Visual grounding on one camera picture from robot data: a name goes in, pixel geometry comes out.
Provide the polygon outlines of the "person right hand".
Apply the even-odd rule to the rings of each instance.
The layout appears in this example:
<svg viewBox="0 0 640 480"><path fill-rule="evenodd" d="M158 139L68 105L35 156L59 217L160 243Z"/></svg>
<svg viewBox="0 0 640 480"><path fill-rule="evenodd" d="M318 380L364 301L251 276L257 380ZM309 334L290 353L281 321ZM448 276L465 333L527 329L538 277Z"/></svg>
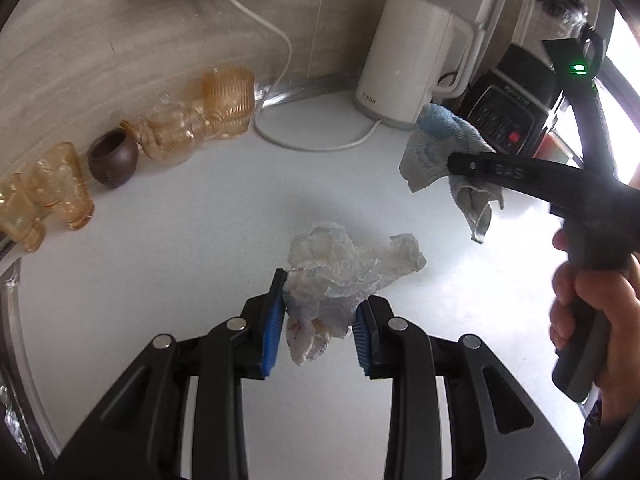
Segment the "person right hand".
<svg viewBox="0 0 640 480"><path fill-rule="evenodd" d="M561 351L575 331L570 303L578 297L605 314L611 324L608 357L597 378L602 425L617 425L639 403L639 263L626 271L578 271L569 262L554 272L555 294L549 313L549 335Z"/></svg>

